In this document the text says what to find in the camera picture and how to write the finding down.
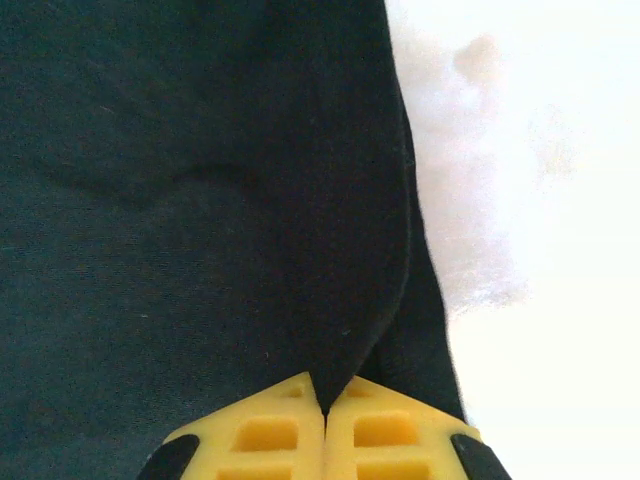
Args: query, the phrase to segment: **yellow plastic part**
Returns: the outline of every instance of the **yellow plastic part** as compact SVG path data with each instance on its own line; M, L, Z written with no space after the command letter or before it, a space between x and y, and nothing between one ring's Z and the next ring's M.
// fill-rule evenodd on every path
M182 480L467 480L464 422L355 377L327 420L302 373L173 432L200 439Z

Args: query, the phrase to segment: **yellow plastic object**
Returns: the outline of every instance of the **yellow plastic object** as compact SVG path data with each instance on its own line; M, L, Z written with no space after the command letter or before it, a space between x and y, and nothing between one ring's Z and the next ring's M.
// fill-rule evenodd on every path
M359 377L334 403L325 431L303 373L176 430L138 478L469 480L451 440L456 434L480 441L464 422ZM179 473L167 474L167 466Z
M410 397L356 377L329 413L327 480L467 480L450 441L480 434Z
M182 480L321 480L324 416L308 373L173 432L200 439Z

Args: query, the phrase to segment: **dark green fabric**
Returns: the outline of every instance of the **dark green fabric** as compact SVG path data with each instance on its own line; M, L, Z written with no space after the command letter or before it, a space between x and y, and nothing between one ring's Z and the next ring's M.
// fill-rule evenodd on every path
M0 28L1 478L132 478L300 371L327 407L367 357L462 416L381 1L2 2Z

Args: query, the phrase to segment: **white surface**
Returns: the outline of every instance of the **white surface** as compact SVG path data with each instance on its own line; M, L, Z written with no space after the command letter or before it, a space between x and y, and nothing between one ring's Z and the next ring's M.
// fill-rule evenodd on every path
M604 5L387 0L465 405L515 480L640 478L640 11Z

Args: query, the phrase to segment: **dark fabric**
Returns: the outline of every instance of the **dark fabric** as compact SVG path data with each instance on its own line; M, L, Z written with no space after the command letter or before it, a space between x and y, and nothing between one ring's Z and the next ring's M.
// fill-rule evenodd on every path
M377 2L0 4L0 478L303 370L461 415Z

